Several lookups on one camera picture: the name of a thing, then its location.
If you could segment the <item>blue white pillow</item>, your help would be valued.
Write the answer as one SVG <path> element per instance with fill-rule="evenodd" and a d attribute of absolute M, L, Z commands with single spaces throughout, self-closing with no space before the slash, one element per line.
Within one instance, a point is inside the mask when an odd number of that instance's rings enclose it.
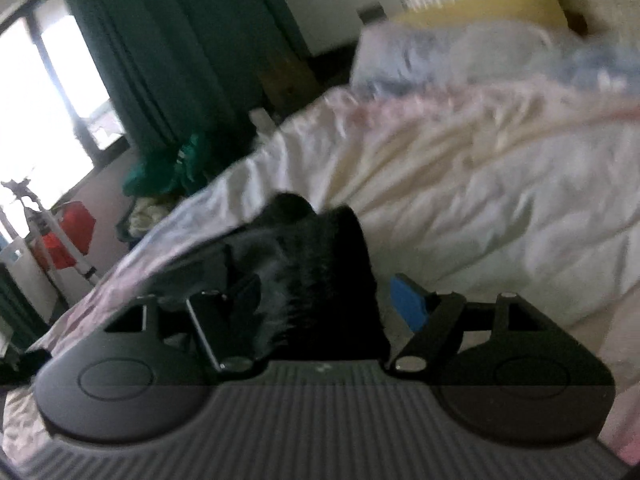
<path fill-rule="evenodd" d="M 534 75 L 636 96 L 639 50 L 520 21 L 427 28 L 385 21 L 363 29 L 349 84 L 366 96 L 402 96 Z"/>

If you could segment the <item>green clothes pile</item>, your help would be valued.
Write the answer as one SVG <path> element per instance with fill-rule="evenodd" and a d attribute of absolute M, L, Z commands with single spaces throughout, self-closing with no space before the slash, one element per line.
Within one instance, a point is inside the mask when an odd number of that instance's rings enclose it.
<path fill-rule="evenodd" d="M 122 184 L 125 196 L 191 196 L 212 180 L 212 142 L 206 133 L 161 150 L 136 148 L 136 153 L 138 162 Z"/>

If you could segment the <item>black framed window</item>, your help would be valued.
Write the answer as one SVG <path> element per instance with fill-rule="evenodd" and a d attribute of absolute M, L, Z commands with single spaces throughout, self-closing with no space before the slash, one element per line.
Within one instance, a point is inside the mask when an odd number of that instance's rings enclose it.
<path fill-rule="evenodd" d="M 66 0 L 27 0 L 1 22 L 1 179 L 51 207 L 129 148 Z"/>

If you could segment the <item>white tripod stand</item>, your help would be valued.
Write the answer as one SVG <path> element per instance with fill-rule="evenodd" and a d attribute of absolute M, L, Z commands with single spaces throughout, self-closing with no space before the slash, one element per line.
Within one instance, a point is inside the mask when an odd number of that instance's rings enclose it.
<path fill-rule="evenodd" d="M 43 259 L 46 262 L 44 269 L 49 278 L 61 295 L 65 295 L 66 291 L 62 278 L 58 271 L 60 268 L 56 265 L 52 249 L 46 245 L 46 236 L 51 234 L 53 240 L 58 242 L 71 259 L 74 260 L 72 268 L 86 282 L 91 285 L 99 283 L 101 275 L 96 267 L 89 262 L 86 255 L 72 241 L 68 234 L 63 230 L 58 218 L 52 211 L 43 207 L 38 195 L 29 188 L 30 180 L 25 178 L 20 182 L 14 180 L 2 181 L 1 185 L 9 190 L 15 198 L 23 206 L 25 220 L 29 226 L 29 231 L 36 239 L 36 246 L 40 249 Z"/>

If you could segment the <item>right teal curtain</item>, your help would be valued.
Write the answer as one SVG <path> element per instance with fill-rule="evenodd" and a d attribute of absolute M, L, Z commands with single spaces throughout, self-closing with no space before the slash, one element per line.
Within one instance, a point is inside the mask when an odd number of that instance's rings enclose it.
<path fill-rule="evenodd" d="M 221 134 L 259 76 L 309 51 L 285 0 L 66 0 L 130 142 L 149 159 Z"/>

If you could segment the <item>black knit garment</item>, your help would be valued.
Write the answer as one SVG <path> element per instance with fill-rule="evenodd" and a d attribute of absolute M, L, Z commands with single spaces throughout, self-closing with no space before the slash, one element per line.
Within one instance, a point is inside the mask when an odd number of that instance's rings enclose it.
<path fill-rule="evenodd" d="M 251 222 L 173 258 L 143 285 L 160 299 L 203 290 L 233 304 L 254 363 L 386 362 L 390 357 L 366 240 L 347 206 L 317 212 L 273 197 Z"/>

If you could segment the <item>yellow pillow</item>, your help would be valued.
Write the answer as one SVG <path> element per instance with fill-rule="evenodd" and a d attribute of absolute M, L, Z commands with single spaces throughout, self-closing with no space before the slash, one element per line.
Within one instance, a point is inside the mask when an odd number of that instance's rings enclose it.
<path fill-rule="evenodd" d="M 568 29 L 559 0 L 454 0 L 443 6 L 424 6 L 407 11 L 392 21 L 415 28 L 520 21 L 544 28 Z"/>

